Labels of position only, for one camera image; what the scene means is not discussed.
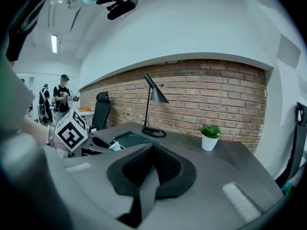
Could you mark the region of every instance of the ceiling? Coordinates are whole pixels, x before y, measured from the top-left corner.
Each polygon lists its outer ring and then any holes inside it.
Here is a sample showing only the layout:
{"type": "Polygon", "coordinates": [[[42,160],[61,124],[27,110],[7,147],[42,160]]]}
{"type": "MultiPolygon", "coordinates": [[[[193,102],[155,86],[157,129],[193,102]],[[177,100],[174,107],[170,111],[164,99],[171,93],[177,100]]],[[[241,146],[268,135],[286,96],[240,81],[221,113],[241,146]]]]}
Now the ceiling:
{"type": "MultiPolygon", "coordinates": [[[[138,6],[146,1],[139,0],[138,6]]],[[[108,11],[105,7],[105,5],[84,4],[83,0],[47,0],[40,13],[38,24],[27,38],[25,47],[52,54],[51,35],[57,35],[59,57],[83,60],[108,27],[114,26],[128,16],[124,15],[110,21],[107,19],[108,11]]]]}

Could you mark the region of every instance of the potted plant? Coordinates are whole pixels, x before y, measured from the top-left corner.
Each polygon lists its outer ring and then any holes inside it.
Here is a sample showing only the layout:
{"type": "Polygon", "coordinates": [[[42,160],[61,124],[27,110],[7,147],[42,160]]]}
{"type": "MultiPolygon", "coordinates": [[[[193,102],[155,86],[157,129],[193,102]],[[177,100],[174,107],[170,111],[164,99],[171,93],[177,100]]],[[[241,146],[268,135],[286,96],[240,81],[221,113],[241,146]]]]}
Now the potted plant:
{"type": "Polygon", "coordinates": [[[212,151],[219,139],[218,134],[221,133],[220,128],[217,125],[203,125],[199,131],[203,134],[201,143],[202,149],[212,151]]]}

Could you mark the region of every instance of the lamp shade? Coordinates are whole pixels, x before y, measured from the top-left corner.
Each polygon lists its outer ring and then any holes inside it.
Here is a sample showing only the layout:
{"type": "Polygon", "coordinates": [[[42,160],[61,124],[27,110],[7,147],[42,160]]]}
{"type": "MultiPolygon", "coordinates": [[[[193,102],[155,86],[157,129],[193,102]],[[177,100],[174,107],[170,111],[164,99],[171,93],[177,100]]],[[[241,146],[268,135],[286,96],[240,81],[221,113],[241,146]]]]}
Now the lamp shade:
{"type": "Polygon", "coordinates": [[[149,84],[149,88],[153,89],[152,92],[152,98],[151,100],[154,102],[162,102],[162,103],[169,103],[166,97],[162,94],[162,92],[159,90],[158,86],[154,83],[154,81],[149,77],[148,74],[144,75],[144,78],[149,84]]]}

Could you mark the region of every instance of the fluorescent light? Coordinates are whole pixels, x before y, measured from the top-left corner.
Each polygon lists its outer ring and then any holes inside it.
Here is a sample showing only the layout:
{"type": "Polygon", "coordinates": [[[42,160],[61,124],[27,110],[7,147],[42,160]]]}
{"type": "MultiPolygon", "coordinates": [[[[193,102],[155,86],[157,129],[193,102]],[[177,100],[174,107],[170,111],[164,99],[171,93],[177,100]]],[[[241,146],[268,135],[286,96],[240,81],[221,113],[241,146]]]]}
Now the fluorescent light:
{"type": "Polygon", "coordinates": [[[58,52],[58,36],[57,35],[51,35],[51,43],[52,43],[52,51],[53,53],[58,52]]]}

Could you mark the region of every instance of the red brick wall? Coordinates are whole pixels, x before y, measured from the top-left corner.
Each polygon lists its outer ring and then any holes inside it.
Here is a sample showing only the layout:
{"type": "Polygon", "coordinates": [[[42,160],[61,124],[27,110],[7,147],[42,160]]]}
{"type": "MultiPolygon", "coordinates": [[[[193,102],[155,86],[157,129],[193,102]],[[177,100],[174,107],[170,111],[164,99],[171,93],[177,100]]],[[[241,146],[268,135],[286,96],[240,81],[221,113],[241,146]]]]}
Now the red brick wall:
{"type": "Polygon", "coordinates": [[[81,106],[95,107],[96,95],[109,91],[112,109],[108,127],[143,123],[148,73],[170,102],[150,101],[152,127],[201,136],[202,124],[222,127],[222,140],[241,141],[256,151],[266,110],[262,69],[221,60],[184,60],[146,66],[101,80],[81,90],[81,106]]]}

